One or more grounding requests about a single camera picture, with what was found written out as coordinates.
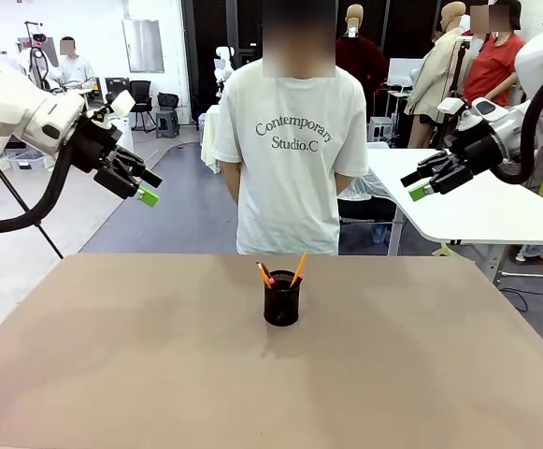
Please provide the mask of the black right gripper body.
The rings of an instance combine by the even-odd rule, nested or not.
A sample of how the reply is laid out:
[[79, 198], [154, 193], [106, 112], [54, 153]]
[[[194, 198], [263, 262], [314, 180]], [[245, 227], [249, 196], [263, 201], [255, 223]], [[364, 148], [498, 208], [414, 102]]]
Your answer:
[[482, 137], [451, 134], [447, 136], [447, 148], [472, 174], [490, 170], [504, 161], [499, 142], [491, 133]]

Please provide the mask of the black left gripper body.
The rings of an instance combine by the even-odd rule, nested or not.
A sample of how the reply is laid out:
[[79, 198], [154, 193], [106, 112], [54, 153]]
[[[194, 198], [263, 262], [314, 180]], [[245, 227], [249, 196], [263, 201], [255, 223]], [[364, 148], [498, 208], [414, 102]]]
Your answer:
[[110, 122], [108, 113], [82, 115], [67, 141], [72, 148], [71, 164], [84, 173], [99, 169], [120, 138], [121, 131]]

